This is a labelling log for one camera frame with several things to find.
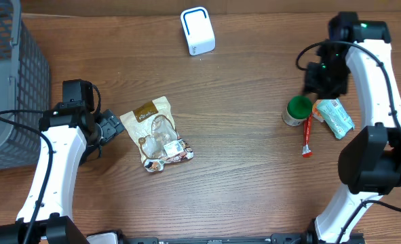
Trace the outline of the orange small packet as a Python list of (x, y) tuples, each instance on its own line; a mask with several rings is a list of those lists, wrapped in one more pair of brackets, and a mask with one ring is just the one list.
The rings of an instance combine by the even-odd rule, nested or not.
[(320, 123), (324, 122), (323, 116), (320, 114), (317, 106), (321, 102), (321, 100), (316, 100), (312, 106), (312, 115), (315, 119), (317, 119)]

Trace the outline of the green lid jar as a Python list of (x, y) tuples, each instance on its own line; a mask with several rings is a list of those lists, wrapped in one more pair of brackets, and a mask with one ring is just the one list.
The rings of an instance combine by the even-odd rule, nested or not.
[(312, 112), (312, 102), (305, 96), (295, 96), (287, 104), (282, 119), (289, 126), (299, 126)]

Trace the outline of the teal wet wipes packet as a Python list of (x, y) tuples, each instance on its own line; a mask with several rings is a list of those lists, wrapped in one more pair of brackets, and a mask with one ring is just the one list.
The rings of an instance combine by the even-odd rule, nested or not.
[(354, 122), (338, 98), (334, 100), (321, 100), (316, 108), (332, 130), (336, 139), (341, 140), (350, 130), (355, 129)]

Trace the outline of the beige snack bag red label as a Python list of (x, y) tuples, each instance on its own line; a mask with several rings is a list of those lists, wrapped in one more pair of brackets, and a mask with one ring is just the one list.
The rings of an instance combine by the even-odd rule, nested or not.
[(151, 100), (120, 119), (137, 145), (141, 163), (148, 172), (163, 171), (166, 164), (194, 157), (193, 149), (176, 130), (167, 97)]

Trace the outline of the red stick sachet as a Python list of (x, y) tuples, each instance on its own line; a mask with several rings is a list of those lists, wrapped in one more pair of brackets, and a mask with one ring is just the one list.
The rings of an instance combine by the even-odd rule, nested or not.
[(305, 158), (308, 158), (313, 154), (309, 149), (309, 139), (311, 134), (312, 119), (313, 115), (310, 115), (304, 122), (304, 142), (303, 142), (302, 156)]

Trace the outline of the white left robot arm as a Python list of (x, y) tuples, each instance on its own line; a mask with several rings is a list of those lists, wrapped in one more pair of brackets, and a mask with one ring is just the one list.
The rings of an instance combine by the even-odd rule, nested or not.
[(33, 183), (16, 221), (0, 226), (0, 243), (127, 243), (120, 230), (85, 236), (72, 219), (79, 166), (123, 130), (110, 110), (95, 115), (80, 106), (43, 112)]

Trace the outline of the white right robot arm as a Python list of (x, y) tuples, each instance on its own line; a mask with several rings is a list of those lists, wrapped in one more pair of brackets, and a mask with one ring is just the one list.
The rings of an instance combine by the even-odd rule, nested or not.
[(386, 23), (360, 20), (354, 12), (332, 18), (328, 35), (314, 44), (320, 61), (305, 67), (303, 93), (337, 98), (353, 79), (362, 129), (339, 155), (339, 189), (301, 240), (363, 243), (354, 226), (369, 207), (401, 187), (401, 97), (392, 68), (392, 38)]

